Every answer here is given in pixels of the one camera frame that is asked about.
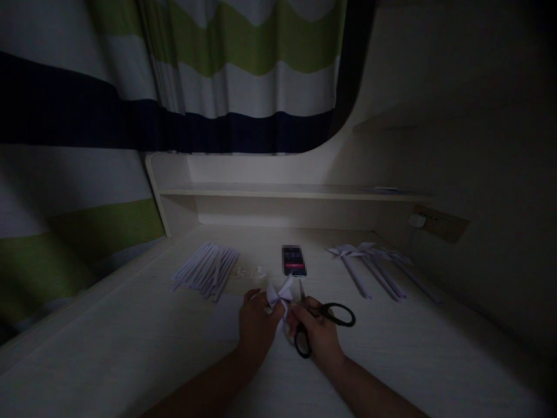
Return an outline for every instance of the desk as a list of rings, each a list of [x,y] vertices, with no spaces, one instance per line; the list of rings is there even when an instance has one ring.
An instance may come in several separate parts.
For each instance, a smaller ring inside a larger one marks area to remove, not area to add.
[[[108,279],[105,286],[112,288],[95,303],[77,299],[58,314],[72,317],[57,332],[37,337],[47,323],[1,351],[0,359],[8,351],[28,350],[0,376],[2,414],[137,416],[229,352],[233,342],[201,337],[214,304],[193,290],[169,290],[169,278],[207,240],[240,250],[236,266],[262,265],[277,284],[284,281],[281,245],[301,245],[308,267],[306,293],[345,304],[357,317],[354,328],[338,330],[346,354],[433,417],[523,417],[543,407],[531,389],[541,383],[542,366],[448,295],[437,291],[444,304],[435,305],[388,266],[408,294],[397,304],[354,260],[373,300],[359,295],[343,263],[324,248],[381,242],[373,233],[199,225],[138,271]],[[243,294],[266,283],[255,283],[247,274],[230,279],[225,293]],[[292,290],[297,296],[297,283]],[[31,349],[33,339],[40,341]],[[522,371],[511,364],[522,365]],[[529,378],[519,379],[519,374]],[[350,416],[350,411],[314,364],[278,335],[230,415],[322,418]]]

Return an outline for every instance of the electrical outlet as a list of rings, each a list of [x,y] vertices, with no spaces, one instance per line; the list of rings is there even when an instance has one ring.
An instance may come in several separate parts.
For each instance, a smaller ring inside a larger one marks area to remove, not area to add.
[[[467,219],[458,218],[422,205],[415,205],[413,213],[426,217],[425,225],[421,229],[425,229],[450,243],[457,242],[470,223]]]

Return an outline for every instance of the smartphone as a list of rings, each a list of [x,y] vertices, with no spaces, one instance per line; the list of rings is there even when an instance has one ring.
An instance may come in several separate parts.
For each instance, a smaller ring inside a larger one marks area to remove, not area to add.
[[[283,268],[285,276],[291,274],[294,277],[306,277],[308,275],[300,246],[283,246]]]

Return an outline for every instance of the navy blue stripe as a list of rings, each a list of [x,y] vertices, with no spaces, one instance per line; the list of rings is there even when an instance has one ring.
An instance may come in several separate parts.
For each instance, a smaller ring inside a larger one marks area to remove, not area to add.
[[[121,100],[97,78],[0,52],[2,141],[207,153],[302,153],[328,139],[333,110],[309,117],[178,114],[155,100]]]

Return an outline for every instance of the curtain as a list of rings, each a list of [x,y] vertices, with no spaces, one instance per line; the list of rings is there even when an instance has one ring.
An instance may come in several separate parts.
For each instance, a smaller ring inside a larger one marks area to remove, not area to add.
[[[11,143],[276,154],[329,138],[345,0],[8,3],[10,111],[33,115]]]
[[[345,0],[3,1],[0,340],[163,238],[139,152],[325,142],[345,13]]]

